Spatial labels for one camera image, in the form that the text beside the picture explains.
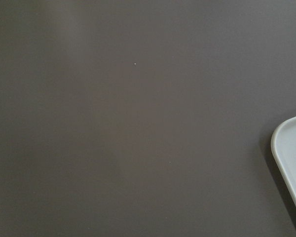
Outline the white rabbit print tray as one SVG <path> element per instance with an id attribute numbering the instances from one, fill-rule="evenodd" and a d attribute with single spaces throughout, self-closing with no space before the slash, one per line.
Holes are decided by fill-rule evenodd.
<path id="1" fill-rule="evenodd" d="M 296 206 L 296 117 L 274 130 L 271 151 Z"/>

